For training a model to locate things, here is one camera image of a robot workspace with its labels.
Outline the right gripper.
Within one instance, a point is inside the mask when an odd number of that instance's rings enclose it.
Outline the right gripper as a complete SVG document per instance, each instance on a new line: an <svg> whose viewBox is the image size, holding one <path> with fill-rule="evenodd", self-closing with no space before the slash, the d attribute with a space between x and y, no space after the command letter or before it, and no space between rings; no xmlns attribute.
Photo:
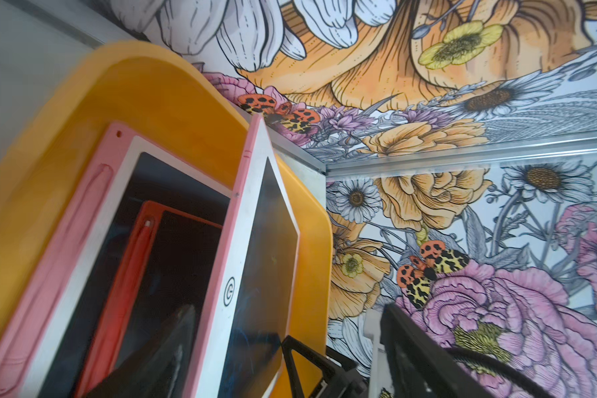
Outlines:
<svg viewBox="0 0 597 398"><path fill-rule="evenodd" d="M396 397L489 397L459 359L488 360L464 348L441 348L396 304L381 315L383 343Z"/></svg>

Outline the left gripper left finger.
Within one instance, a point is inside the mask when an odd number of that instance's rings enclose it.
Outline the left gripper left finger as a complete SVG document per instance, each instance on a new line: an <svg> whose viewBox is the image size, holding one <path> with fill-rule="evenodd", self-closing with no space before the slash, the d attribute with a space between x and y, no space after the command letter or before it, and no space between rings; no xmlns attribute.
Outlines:
<svg viewBox="0 0 597 398"><path fill-rule="evenodd" d="M197 314L184 305L142 348L133 353L88 397L181 397L196 331Z"/></svg>

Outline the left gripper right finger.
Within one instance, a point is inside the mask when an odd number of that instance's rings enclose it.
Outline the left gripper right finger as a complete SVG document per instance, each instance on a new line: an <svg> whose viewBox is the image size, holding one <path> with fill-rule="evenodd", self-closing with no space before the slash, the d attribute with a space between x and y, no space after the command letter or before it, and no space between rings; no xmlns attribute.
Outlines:
<svg viewBox="0 0 597 398"><path fill-rule="evenodd" d="M368 384L351 358L326 347L325 354L292 336L282 345L292 397L368 397Z"/></svg>

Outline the pink white writing tablet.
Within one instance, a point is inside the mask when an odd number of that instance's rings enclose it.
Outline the pink white writing tablet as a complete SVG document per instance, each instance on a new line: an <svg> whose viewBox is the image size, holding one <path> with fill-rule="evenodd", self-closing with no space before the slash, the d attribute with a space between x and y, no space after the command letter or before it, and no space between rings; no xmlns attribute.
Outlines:
<svg viewBox="0 0 597 398"><path fill-rule="evenodd" d="M262 116L251 118L185 397L267 397L283 367L300 232Z"/></svg>

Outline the yellow storage tray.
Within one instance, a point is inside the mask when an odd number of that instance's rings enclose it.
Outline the yellow storage tray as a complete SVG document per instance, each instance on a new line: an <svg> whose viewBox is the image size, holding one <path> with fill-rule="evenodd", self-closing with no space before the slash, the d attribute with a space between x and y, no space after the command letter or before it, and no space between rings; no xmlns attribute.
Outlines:
<svg viewBox="0 0 597 398"><path fill-rule="evenodd" d="M158 46L132 41L89 55L0 163L0 342L111 124L128 126L232 195L251 118L198 69ZM300 232L286 337L324 353L332 252L328 217L290 168L275 159ZM217 217L223 227L231 195L220 197L142 154L46 376L41 383L29 377L19 397L77 397L92 338L145 202ZM267 397L292 397L284 356Z"/></svg>

